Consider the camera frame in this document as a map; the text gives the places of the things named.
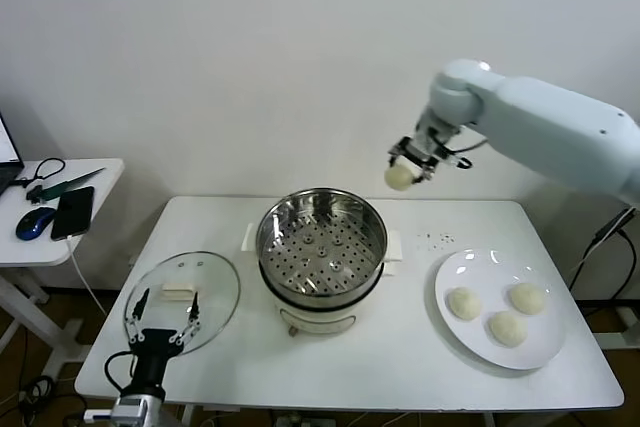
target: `blue mouse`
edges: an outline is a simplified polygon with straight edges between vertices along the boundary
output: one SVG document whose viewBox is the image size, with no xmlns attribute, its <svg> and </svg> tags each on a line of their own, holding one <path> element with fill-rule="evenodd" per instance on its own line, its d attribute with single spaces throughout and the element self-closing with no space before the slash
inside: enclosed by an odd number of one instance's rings
<svg viewBox="0 0 640 427">
<path fill-rule="evenodd" d="M 33 240 L 39 237 L 51 223 L 55 213 L 56 209 L 51 207 L 38 207 L 27 212 L 16 226 L 16 236 L 21 240 Z"/>
</svg>

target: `black phone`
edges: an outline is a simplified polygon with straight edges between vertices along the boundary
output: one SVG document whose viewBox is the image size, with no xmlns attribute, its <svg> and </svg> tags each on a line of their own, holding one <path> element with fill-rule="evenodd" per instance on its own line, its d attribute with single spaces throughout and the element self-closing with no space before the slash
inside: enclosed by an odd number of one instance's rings
<svg viewBox="0 0 640 427">
<path fill-rule="evenodd" d="M 89 230 L 94 193 L 93 187 L 83 187 L 60 196 L 58 210 L 53 219 L 51 240 L 62 240 Z"/>
</svg>

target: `white table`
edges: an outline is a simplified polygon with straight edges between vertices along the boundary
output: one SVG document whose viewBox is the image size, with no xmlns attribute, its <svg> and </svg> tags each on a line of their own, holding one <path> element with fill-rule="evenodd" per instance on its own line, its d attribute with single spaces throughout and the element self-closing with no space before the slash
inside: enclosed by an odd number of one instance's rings
<svg viewBox="0 0 640 427">
<path fill-rule="evenodd" d="M 598 344 L 518 204 L 372 201 L 387 228 L 402 236 L 404 261 L 396 275 L 380 281 L 366 316 L 347 332 L 292 338 L 263 284 L 255 253 L 241 252 L 247 224 L 258 222 L 276 200 L 172 199 L 82 366 L 78 392 L 116 396 L 102 368 L 110 354 L 127 348 L 122 313 L 140 277 L 169 256 L 207 250 L 235 264 L 240 303 L 218 338 L 169 362 L 163 384 L 168 402 L 493 412 L 609 408 L 623 402 Z M 437 266 L 448 254 L 472 247 L 520 253 L 558 293 L 566 343 L 547 366 L 518 372 L 492 365 L 466 349 L 444 324 L 433 298 Z M 128 369 L 128 359 L 112 363 L 123 385 L 129 381 Z"/>
<path fill-rule="evenodd" d="M 31 178 L 40 162 L 25 162 L 20 177 Z M 111 192 L 122 174 L 124 163 L 120 159 L 80 159 L 67 160 L 65 169 L 44 181 L 44 188 L 71 180 L 80 175 L 105 167 L 105 170 L 88 180 L 84 185 L 95 187 L 93 216 Z M 43 375 L 57 378 L 62 365 L 67 362 L 82 362 L 90 346 L 79 345 L 75 341 L 81 319 L 70 320 L 64 329 L 60 329 L 36 305 L 35 302 L 46 302 L 49 296 L 40 288 L 28 269 L 22 267 L 45 267 L 58 265 L 70 257 L 66 242 L 51 240 L 51 225 L 34 240 L 22 241 L 16 237 L 15 228 L 18 221 L 30 210 L 38 207 L 26 200 L 27 189 L 9 187 L 0 195 L 0 306 L 15 320 L 0 339 L 0 351 L 11 340 L 20 324 L 24 324 L 34 334 L 44 340 L 53 352 L 43 370 Z M 53 199 L 42 205 L 56 208 L 59 199 Z M 71 248 L 75 250 L 82 239 L 76 236 L 71 240 Z M 25 297 L 14 287 L 17 284 L 29 297 Z"/>
</svg>

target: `black cable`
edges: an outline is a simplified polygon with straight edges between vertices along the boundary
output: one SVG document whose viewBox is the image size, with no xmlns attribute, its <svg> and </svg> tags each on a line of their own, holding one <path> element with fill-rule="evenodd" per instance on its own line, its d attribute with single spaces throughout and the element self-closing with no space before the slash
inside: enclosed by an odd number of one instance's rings
<svg viewBox="0 0 640 427">
<path fill-rule="evenodd" d="M 470 145 L 469 147 L 465 147 L 464 149 L 452 150 L 454 154 L 462 154 L 463 152 L 471 152 L 472 150 L 479 149 L 484 144 L 489 142 L 487 139 L 481 140 L 477 144 Z"/>
<path fill-rule="evenodd" d="M 578 271 L 576 272 L 576 275 L 573 276 L 573 280 L 569 284 L 569 291 L 573 290 L 573 286 L 576 285 L 576 281 L 578 280 L 578 277 L 580 277 L 582 269 L 584 268 L 586 257 L 587 255 L 589 255 L 589 252 L 597 243 L 598 241 L 594 238 L 582 254 L 582 258 L 580 260 L 580 263 L 578 264 Z"/>
<path fill-rule="evenodd" d="M 436 137 L 435 132 L 433 130 L 430 130 L 428 135 L 429 135 L 429 138 L 431 140 L 433 140 L 433 142 L 447 156 L 453 156 L 453 157 L 456 157 L 457 154 L 459 154 L 460 152 L 468 152 L 470 150 L 477 149 L 478 147 L 482 147 L 486 143 L 486 140 L 483 140 L 482 142 L 478 142 L 477 144 L 474 144 L 474 145 L 472 145 L 470 147 L 467 147 L 465 149 L 451 150 L 449 147 L 447 147 L 446 145 L 444 145 L 442 142 L 440 142 L 438 140 L 438 138 Z M 471 167 L 473 167 L 473 163 L 469 159 L 467 159 L 466 157 L 459 157 L 458 158 L 458 163 L 456 164 L 456 167 L 459 168 L 459 169 L 467 170 L 467 169 L 470 169 Z"/>
<path fill-rule="evenodd" d="M 109 383 L 118 390 L 118 392 L 122 392 L 122 386 L 118 384 L 113 377 L 111 377 L 111 373 L 109 372 L 109 364 L 112 360 L 118 357 L 124 357 L 125 355 L 133 355 L 133 352 L 131 352 L 130 350 L 121 350 L 120 352 L 112 354 L 104 363 L 104 375 Z"/>
<path fill-rule="evenodd" d="M 487 139 L 483 139 L 480 142 L 478 142 L 477 144 L 470 145 L 469 147 L 464 147 L 464 148 L 458 149 L 458 150 L 451 150 L 449 147 L 447 147 L 442 142 L 440 142 L 440 140 L 438 140 L 438 138 L 436 137 L 434 132 L 429 132 L 429 138 L 431 140 L 433 140 L 434 144 L 436 144 L 438 147 L 440 147 L 442 150 L 444 150 L 449 155 L 462 154 L 463 152 L 470 152 L 472 150 L 479 149 L 484 144 L 489 142 Z"/>
<path fill-rule="evenodd" d="M 576 414 L 574 414 L 573 412 L 569 412 L 569 415 L 573 418 L 573 420 L 575 420 L 578 424 L 580 424 L 580 427 L 587 427 L 587 424 L 582 422 L 580 417 L 578 417 Z"/>
<path fill-rule="evenodd" d="M 633 274 L 636 271 L 636 267 L 638 263 L 638 254 L 636 252 L 636 248 L 633 245 L 633 242 L 631 242 L 631 239 L 629 238 L 627 233 L 623 229 L 620 229 L 617 233 L 629 245 L 629 249 L 631 249 L 631 255 L 633 256 L 633 263 L 631 264 L 631 268 L 629 269 L 629 273 L 627 274 L 627 277 L 624 279 L 624 282 L 622 283 L 620 288 L 616 290 L 616 293 L 611 296 L 610 300 L 614 300 L 615 298 L 617 298 L 618 295 L 620 295 L 622 291 L 627 287 L 627 285 L 629 285 L 629 282 L 631 281 L 631 277 L 633 277 Z"/>
<path fill-rule="evenodd" d="M 40 175 L 40 169 L 42 168 L 42 166 L 45 165 L 47 162 L 51 162 L 52 160 L 55 162 L 60 162 L 60 168 L 47 175 Z M 58 157 L 49 157 L 48 159 L 44 159 L 42 162 L 38 164 L 38 167 L 36 167 L 36 171 L 33 174 L 33 177 L 31 177 L 30 179 L 27 179 L 26 177 L 22 177 L 21 179 L 16 179 L 12 181 L 9 185 L 20 185 L 26 189 L 31 183 L 35 182 L 36 180 L 45 180 L 53 175 L 59 174 L 64 170 L 66 166 L 67 166 L 67 163 L 64 160 Z"/>
<path fill-rule="evenodd" d="M 24 376 L 24 366 L 27 363 L 27 350 L 29 348 L 29 331 L 22 326 L 24 332 L 24 350 L 22 351 L 22 361 L 20 362 L 20 374 L 18 376 L 18 392 L 22 390 L 22 378 Z"/>
<path fill-rule="evenodd" d="M 2 419 L 3 417 L 6 417 L 7 415 L 9 415 L 14 410 L 18 410 L 18 406 L 17 405 L 15 407 L 11 407 L 9 410 L 5 410 L 2 414 L 0 414 L 0 419 Z"/>
<path fill-rule="evenodd" d="M 40 375 L 27 382 L 21 393 L 18 410 L 22 414 L 22 422 L 27 427 L 33 425 L 36 416 L 47 408 L 54 399 L 56 384 L 46 375 Z"/>
<path fill-rule="evenodd" d="M 53 400 L 55 399 L 61 399 L 61 398 L 65 398 L 65 397 L 72 397 L 75 399 L 79 399 L 82 402 L 82 410 L 79 412 L 73 412 L 71 414 L 65 415 L 64 418 L 62 419 L 62 426 L 63 427 L 78 427 L 80 425 L 84 424 L 84 413 L 87 410 L 87 408 L 89 407 L 89 405 L 87 404 L 87 400 L 81 396 L 80 394 L 76 394 L 76 393 L 71 393 L 71 394 L 60 394 L 60 395 L 56 395 Z"/>
</svg>

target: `cable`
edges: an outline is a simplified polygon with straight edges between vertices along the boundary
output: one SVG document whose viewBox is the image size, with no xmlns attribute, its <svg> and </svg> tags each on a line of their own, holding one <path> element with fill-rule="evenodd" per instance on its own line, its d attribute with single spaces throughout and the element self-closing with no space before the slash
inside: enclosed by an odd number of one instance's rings
<svg viewBox="0 0 640 427">
<path fill-rule="evenodd" d="M 452 152 L 454 154 L 462 154 L 463 152 L 471 152 L 472 150 L 479 149 L 480 147 L 482 147 L 487 142 L 489 142 L 489 141 L 487 139 L 484 139 L 484 140 L 481 140 L 480 142 L 478 142 L 477 144 L 470 145 L 469 147 L 465 147 L 464 149 L 453 150 Z"/>
<path fill-rule="evenodd" d="M 463 152 L 471 152 L 472 150 L 479 149 L 484 144 L 489 142 L 487 139 L 483 139 L 480 142 L 478 142 L 477 144 L 470 145 L 469 147 L 464 147 L 462 149 L 457 149 L 457 150 L 451 150 L 449 147 L 447 147 L 442 142 L 440 142 L 440 140 L 438 140 L 438 138 L 436 137 L 436 135 L 435 135 L 435 133 L 433 131 L 429 132 L 429 138 L 431 140 L 433 140 L 434 144 L 436 144 L 438 147 L 440 147 L 442 150 L 444 150 L 449 155 L 462 154 Z"/>
<path fill-rule="evenodd" d="M 573 412 L 569 412 L 569 415 L 573 418 L 573 420 L 580 424 L 580 427 L 587 427 L 587 424 L 585 424 L 576 414 L 574 414 Z"/>
<path fill-rule="evenodd" d="M 133 355 L 133 352 L 131 352 L 130 350 L 121 350 L 120 352 L 116 352 L 115 354 L 112 354 L 111 356 L 109 356 L 109 358 L 104 363 L 104 375 L 109 381 L 109 383 L 118 390 L 118 392 L 122 392 L 122 386 L 118 384 L 113 377 L 111 377 L 111 373 L 109 372 L 109 364 L 114 359 L 118 357 L 124 357 L 125 355 Z"/>
<path fill-rule="evenodd" d="M 18 410 L 18 406 L 17 405 L 15 407 L 11 407 L 9 410 L 6 410 L 2 414 L 0 414 L 0 419 L 2 419 L 3 417 L 9 415 L 14 410 Z"/>
<path fill-rule="evenodd" d="M 622 293 L 622 291 L 627 287 L 627 285 L 629 285 L 629 282 L 631 281 L 631 278 L 633 277 L 633 274 L 636 271 L 637 268 L 637 263 L 638 263 L 638 253 L 636 252 L 636 248 L 633 245 L 633 242 L 631 241 L 631 239 L 629 238 L 629 236 L 627 235 L 627 233 L 623 230 L 620 229 L 616 232 L 616 234 L 618 234 L 620 237 L 622 237 L 625 242 L 627 242 L 627 244 L 629 245 L 629 249 L 631 250 L 631 255 L 633 256 L 633 260 L 631 263 L 631 268 L 629 269 L 629 273 L 627 274 L 627 277 L 624 279 L 624 282 L 622 282 L 622 285 L 618 288 L 618 290 L 616 290 L 616 292 L 609 298 L 609 300 L 615 300 L 618 295 L 620 295 L 620 293 Z M 589 249 L 593 249 L 591 247 L 591 245 L 593 244 L 593 241 L 591 242 L 591 244 L 589 245 L 589 247 L 587 247 L 586 252 L 589 252 Z M 573 286 L 575 285 L 576 281 L 578 280 L 579 275 L 582 273 L 582 269 L 584 268 L 584 261 L 581 261 L 581 265 L 580 268 L 578 268 L 578 272 L 576 272 L 576 275 L 573 277 L 573 280 L 571 281 L 571 284 L 569 285 L 569 290 L 573 289 Z M 593 315 L 596 312 L 599 312 L 600 310 L 602 310 L 602 308 L 598 308 L 596 310 L 593 310 L 592 312 L 590 312 L 588 315 Z"/>
<path fill-rule="evenodd" d="M 633 245 L 633 242 L 631 242 L 631 239 L 629 238 L 627 233 L 624 230 L 620 229 L 617 232 L 617 234 L 620 237 L 622 237 L 627 242 L 627 244 L 629 245 L 629 249 L 631 249 L 631 255 L 633 256 L 633 263 L 631 264 L 631 268 L 629 269 L 629 273 L 627 274 L 627 277 L 624 279 L 624 282 L 622 283 L 620 288 L 618 288 L 618 290 L 616 290 L 616 293 L 611 296 L 611 300 L 617 298 L 618 295 L 620 295 L 622 293 L 622 291 L 627 287 L 627 285 L 629 285 L 629 282 L 631 281 L 631 277 L 633 277 L 633 274 L 636 271 L 636 267 L 637 267 L 637 263 L 638 263 L 638 253 L 636 252 L 636 248 Z"/>
<path fill-rule="evenodd" d="M 353 419 L 351 422 L 349 422 L 347 424 L 347 427 L 351 427 L 353 425 L 355 425 L 356 422 L 359 422 L 361 419 L 363 419 L 366 415 L 369 415 L 369 412 L 365 412 L 362 415 L 359 415 L 358 417 L 356 417 L 355 419 Z"/>
<path fill-rule="evenodd" d="M 400 420 L 402 417 L 406 417 L 406 416 L 407 416 L 407 415 L 409 415 L 409 414 L 411 414 L 411 412 L 405 412 L 404 414 L 400 414 L 399 416 L 394 417 L 394 418 L 393 418 L 393 419 L 391 419 L 390 421 L 385 422 L 385 423 L 384 423 L 384 424 L 382 424 L 380 427 L 387 427 L 387 425 L 391 425 L 391 424 L 393 424 L 394 422 L 396 422 L 396 421 Z"/>
<path fill-rule="evenodd" d="M 584 268 L 584 263 L 587 260 L 587 256 L 591 252 L 591 249 L 594 248 L 594 245 L 596 245 L 595 239 L 591 241 L 591 243 L 587 246 L 587 248 L 583 252 L 580 262 L 578 262 L 578 271 L 576 272 L 576 275 L 573 276 L 573 280 L 569 284 L 569 291 L 573 290 L 573 286 L 576 285 L 576 282 L 578 281 L 578 277 L 580 277 L 580 274 L 582 273 L 582 269 Z"/>
<path fill-rule="evenodd" d="M 47 162 L 51 162 L 52 160 L 56 162 L 60 162 L 60 168 L 47 175 L 40 175 L 40 169 L 42 168 L 42 166 L 45 165 Z M 26 177 L 22 177 L 20 179 L 16 179 L 12 181 L 9 185 L 19 185 L 26 189 L 31 183 L 35 182 L 36 180 L 45 180 L 53 175 L 59 174 L 64 170 L 66 166 L 67 166 L 67 163 L 64 160 L 59 159 L 58 157 L 49 157 L 48 159 L 44 159 L 42 162 L 38 164 L 38 166 L 36 167 L 36 172 L 33 174 L 33 177 L 31 177 L 30 179 L 27 179 Z"/>
<path fill-rule="evenodd" d="M 0 407 L 2 407 L 4 404 L 6 404 L 7 402 L 9 402 L 11 399 L 13 399 L 16 395 L 18 395 L 18 392 L 14 392 L 13 394 L 11 394 L 9 397 L 7 397 L 6 399 L 4 399 L 2 402 L 0 402 Z"/>
<path fill-rule="evenodd" d="M 89 291 L 89 294 L 91 294 L 91 297 L 93 297 L 94 302 L 106 317 L 107 311 L 104 310 L 104 307 L 102 306 L 102 304 L 100 303 L 96 295 L 93 293 L 93 290 L 91 290 L 91 287 L 89 287 L 89 283 L 85 280 L 84 275 L 82 275 L 82 272 L 80 272 L 80 267 L 78 266 L 78 261 L 76 260 L 76 256 L 73 255 L 73 247 L 71 246 L 71 236 L 68 236 L 66 238 L 66 241 L 67 241 L 67 248 L 69 249 L 69 255 L 71 255 L 71 261 L 73 262 L 73 266 L 76 268 L 76 272 L 78 272 L 78 276 L 80 277 L 80 280 L 82 280 L 82 283 L 84 284 L 86 289 Z"/>
<path fill-rule="evenodd" d="M 202 421 L 202 423 L 200 424 L 200 427 L 204 427 L 206 424 L 211 424 L 211 427 L 216 427 L 216 423 L 213 421 L 213 419 L 219 419 L 221 417 L 230 417 L 232 415 L 237 414 L 237 412 L 229 412 L 227 414 L 217 414 L 217 415 L 213 415 L 211 417 L 209 417 L 208 419 L 205 419 Z"/>
<path fill-rule="evenodd" d="M 20 391 L 22 390 L 22 378 L 24 376 L 24 367 L 26 364 L 26 360 L 27 360 L 27 350 L 29 348 L 29 331 L 27 330 L 26 327 L 22 326 L 23 328 L 23 332 L 24 332 L 24 346 L 23 346 L 23 350 L 22 350 L 22 360 L 20 361 L 20 373 L 18 374 L 18 390 L 16 392 L 14 392 L 13 394 L 11 394 L 9 397 L 7 397 L 6 399 L 4 399 L 2 402 L 0 402 L 0 406 L 6 404 L 7 402 L 9 402 L 10 400 L 12 400 L 14 397 L 18 396 L 18 394 L 20 394 Z M 0 414 L 0 419 L 2 417 L 4 417 L 5 415 L 7 415 L 9 412 L 13 412 L 14 410 L 17 410 L 19 408 L 20 401 L 18 401 L 18 405 L 10 408 L 9 410 L 3 412 L 2 414 Z"/>
<path fill-rule="evenodd" d="M 22 422 L 26 427 L 33 425 L 36 416 L 46 409 L 55 398 L 56 384 L 46 375 L 31 379 L 21 390 L 18 410 L 22 414 Z"/>
<path fill-rule="evenodd" d="M 20 374 L 18 375 L 18 392 L 22 390 L 22 378 L 24 377 L 24 367 L 27 363 L 27 350 L 29 350 L 29 331 L 23 325 L 22 326 L 24 332 L 24 346 L 22 351 L 22 360 L 20 361 Z"/>
<path fill-rule="evenodd" d="M 571 284 L 569 284 L 569 290 L 571 290 L 573 288 L 573 286 L 575 285 L 576 280 L 578 280 L 578 276 L 580 275 L 580 272 L 582 271 L 582 266 L 587 261 L 587 259 L 589 257 L 591 257 L 591 254 L 593 254 L 596 251 L 596 249 L 598 249 L 598 247 L 600 247 L 613 233 L 616 232 L 616 230 L 618 229 L 619 225 L 621 225 L 623 222 L 625 222 L 625 223 L 628 222 L 629 221 L 629 214 L 631 214 L 635 210 L 636 209 L 634 207 L 629 207 L 628 209 L 626 209 L 623 214 L 619 215 L 618 220 L 607 231 L 607 233 L 604 234 L 601 239 L 598 239 L 597 242 L 596 242 L 597 236 L 594 237 L 594 239 L 591 241 L 591 244 L 589 244 L 589 247 L 587 247 L 587 249 L 585 250 L 585 253 L 582 255 L 582 259 L 580 259 L 580 262 L 578 262 L 576 264 L 576 266 L 569 271 L 569 273 L 573 273 L 576 270 L 578 270 L 578 272 L 574 276 L 573 280 L 571 281 Z"/>
</svg>

